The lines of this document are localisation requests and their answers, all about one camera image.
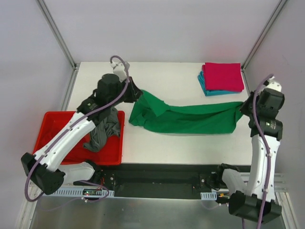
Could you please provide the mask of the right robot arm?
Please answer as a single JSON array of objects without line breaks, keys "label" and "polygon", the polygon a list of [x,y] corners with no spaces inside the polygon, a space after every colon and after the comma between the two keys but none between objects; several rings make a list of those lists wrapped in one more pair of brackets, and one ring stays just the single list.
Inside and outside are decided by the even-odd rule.
[{"label": "right robot arm", "polygon": [[252,141],[252,162],[248,182],[237,169],[223,165],[214,176],[219,188],[228,188],[229,213],[242,219],[257,222],[257,227],[281,215],[282,208],[275,202],[274,176],[277,151],[283,135],[283,124],[276,119],[285,101],[279,89],[265,88],[251,92],[241,106],[248,116]]}]

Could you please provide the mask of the green t shirt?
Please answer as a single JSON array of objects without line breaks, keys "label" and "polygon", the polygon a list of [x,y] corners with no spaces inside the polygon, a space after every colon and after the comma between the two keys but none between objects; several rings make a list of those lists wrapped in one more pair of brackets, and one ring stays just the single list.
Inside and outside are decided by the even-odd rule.
[{"label": "green t shirt", "polygon": [[243,116],[243,102],[173,106],[143,90],[129,123],[162,134],[231,134]]}]

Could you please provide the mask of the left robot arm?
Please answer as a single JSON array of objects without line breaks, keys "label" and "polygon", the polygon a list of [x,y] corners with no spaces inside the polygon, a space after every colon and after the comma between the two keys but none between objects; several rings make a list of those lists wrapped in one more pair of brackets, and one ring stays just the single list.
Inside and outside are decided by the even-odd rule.
[{"label": "left robot arm", "polygon": [[134,103],[142,91],[132,77],[120,81],[119,76],[109,73],[98,81],[97,88],[85,99],[65,127],[45,146],[34,154],[25,153],[21,163],[27,176],[43,194],[56,192],[62,184],[87,182],[95,186],[100,182],[100,167],[91,160],[79,164],[61,165],[69,152],[111,114],[120,103]]}]

